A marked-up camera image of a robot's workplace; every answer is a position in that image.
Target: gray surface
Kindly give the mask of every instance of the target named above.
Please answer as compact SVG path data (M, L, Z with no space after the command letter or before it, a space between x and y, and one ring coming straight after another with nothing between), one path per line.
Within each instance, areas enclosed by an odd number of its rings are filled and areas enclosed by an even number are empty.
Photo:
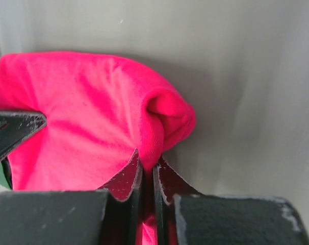
M168 154L205 193L289 199L309 230L309 0L0 0L0 55L132 56L194 106Z

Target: red fabric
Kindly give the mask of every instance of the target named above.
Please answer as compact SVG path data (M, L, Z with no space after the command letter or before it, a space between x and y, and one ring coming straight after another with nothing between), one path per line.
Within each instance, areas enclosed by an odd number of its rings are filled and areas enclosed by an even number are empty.
M195 126L193 109L166 79L109 55L5 55L0 109L47 117L47 127L9 155L14 190L94 190L126 165L135 148L150 171ZM144 244L154 236L148 229Z

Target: green object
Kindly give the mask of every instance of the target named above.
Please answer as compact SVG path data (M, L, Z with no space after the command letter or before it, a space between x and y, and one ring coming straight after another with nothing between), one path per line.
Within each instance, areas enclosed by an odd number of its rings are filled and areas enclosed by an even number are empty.
M5 169L1 162L0 162L0 185L7 189L11 189L10 184L5 176Z

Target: folded cloth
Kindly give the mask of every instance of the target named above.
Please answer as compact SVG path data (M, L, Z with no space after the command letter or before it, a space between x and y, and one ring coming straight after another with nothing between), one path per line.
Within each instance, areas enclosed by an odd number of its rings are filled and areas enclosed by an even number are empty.
M150 172L161 153L195 126L192 107L166 79L111 55L5 55L0 110L47 117L47 127L8 157L14 190L97 189L128 163L135 148Z

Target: cloth fold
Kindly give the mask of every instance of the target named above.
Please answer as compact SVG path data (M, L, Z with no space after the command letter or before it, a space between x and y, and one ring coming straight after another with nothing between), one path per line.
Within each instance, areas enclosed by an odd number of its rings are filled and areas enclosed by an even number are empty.
M5 55L0 110L41 111L47 127L9 155L14 190L93 190L139 150L146 172L189 136L195 114L136 61L73 52Z

